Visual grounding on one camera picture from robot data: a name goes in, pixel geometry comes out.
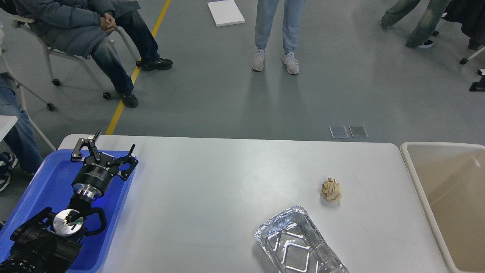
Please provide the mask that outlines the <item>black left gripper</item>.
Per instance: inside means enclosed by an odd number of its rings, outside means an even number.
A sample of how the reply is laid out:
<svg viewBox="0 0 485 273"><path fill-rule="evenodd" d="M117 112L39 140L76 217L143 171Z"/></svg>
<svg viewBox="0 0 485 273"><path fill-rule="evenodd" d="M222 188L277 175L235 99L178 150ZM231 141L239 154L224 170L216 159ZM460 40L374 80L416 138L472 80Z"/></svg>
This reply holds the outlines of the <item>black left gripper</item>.
<svg viewBox="0 0 485 273"><path fill-rule="evenodd" d="M104 197L116 176L127 181L139 162L132 154L135 144L123 157L115 158L110 154L100 154L95 142L101 132L97 130L92 138L79 138L71 154L71 162L80 162L83 159L80 150L87 147L89 151L90 156L84 160L83 166L72 182L72 188L74 193L91 199Z"/></svg>

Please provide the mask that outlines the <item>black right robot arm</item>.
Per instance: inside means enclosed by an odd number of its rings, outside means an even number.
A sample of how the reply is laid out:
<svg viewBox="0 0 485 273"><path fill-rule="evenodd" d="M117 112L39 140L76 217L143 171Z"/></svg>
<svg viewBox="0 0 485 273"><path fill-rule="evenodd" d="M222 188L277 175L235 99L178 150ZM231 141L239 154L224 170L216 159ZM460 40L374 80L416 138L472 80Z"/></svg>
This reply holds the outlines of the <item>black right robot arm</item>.
<svg viewBox="0 0 485 273"><path fill-rule="evenodd" d="M485 76L482 75L480 81L473 82L469 88L470 92L484 92L485 91Z"/></svg>

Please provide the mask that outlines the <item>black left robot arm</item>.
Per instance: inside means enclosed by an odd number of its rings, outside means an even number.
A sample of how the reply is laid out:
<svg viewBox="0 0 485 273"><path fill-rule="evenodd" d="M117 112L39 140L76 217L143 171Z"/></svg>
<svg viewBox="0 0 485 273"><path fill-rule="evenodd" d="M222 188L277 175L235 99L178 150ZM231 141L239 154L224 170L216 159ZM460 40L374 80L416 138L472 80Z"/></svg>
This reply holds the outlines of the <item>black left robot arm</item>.
<svg viewBox="0 0 485 273"><path fill-rule="evenodd" d="M49 154L1 230L2 273L95 273L104 263L138 159L99 151L100 132Z"/></svg>

